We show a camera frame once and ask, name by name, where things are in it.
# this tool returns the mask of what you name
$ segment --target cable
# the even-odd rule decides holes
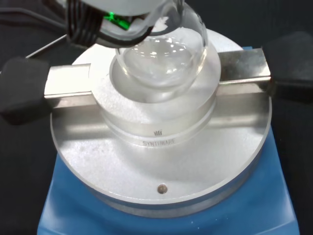
[[[39,21],[45,22],[47,24],[50,24],[52,26],[55,26],[57,28],[61,28],[61,29],[65,30],[65,25],[63,23],[59,23],[59,22],[52,20],[48,17],[42,16],[36,12],[30,11],[27,9],[23,9],[23,8],[3,7],[3,8],[0,8],[0,14],[24,14],[24,15],[33,17]]]
[[[62,37],[58,38],[57,40],[54,40],[53,42],[51,42],[51,43],[45,45],[44,47],[38,49],[37,51],[35,51],[35,52],[29,54],[28,56],[26,56],[26,59],[28,59],[28,58],[33,58],[34,56],[36,56],[36,55],[38,55],[38,54],[40,54],[40,53],[42,53],[42,52],[45,52],[46,50],[48,50],[48,49],[50,49],[51,47],[57,45],[57,43],[61,42],[62,40],[66,39],[66,38],[67,38],[67,36],[66,36],[66,35],[63,35]]]

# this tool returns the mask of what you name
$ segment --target logo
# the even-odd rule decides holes
[[[155,136],[161,136],[162,135],[162,130],[155,131]]]

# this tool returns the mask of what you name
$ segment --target black cable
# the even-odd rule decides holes
[[[65,30],[65,25],[63,23],[59,23],[57,21],[54,21],[48,17],[42,16],[36,12],[23,9],[23,8],[17,8],[17,7],[2,7],[0,8],[0,14],[24,14],[30,17],[33,17],[41,22],[45,22],[47,24],[50,24],[52,26],[55,26],[57,28],[61,28]]]

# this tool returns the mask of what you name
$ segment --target glass flask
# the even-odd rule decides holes
[[[174,98],[190,87],[203,67],[208,45],[204,23],[184,1],[173,1],[163,11],[143,42],[116,50],[130,79],[161,94],[151,103]]]

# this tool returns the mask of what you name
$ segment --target black background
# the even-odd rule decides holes
[[[207,28],[241,46],[260,47],[293,31],[313,33],[310,0],[187,0]],[[40,0],[0,0],[59,20]],[[62,36],[26,16],[0,14],[0,68]],[[70,64],[81,49],[63,44],[40,56]],[[301,235],[313,234],[313,106],[273,100],[272,127]],[[21,127],[0,118],[0,234],[35,235],[52,177],[56,150],[49,119]]]

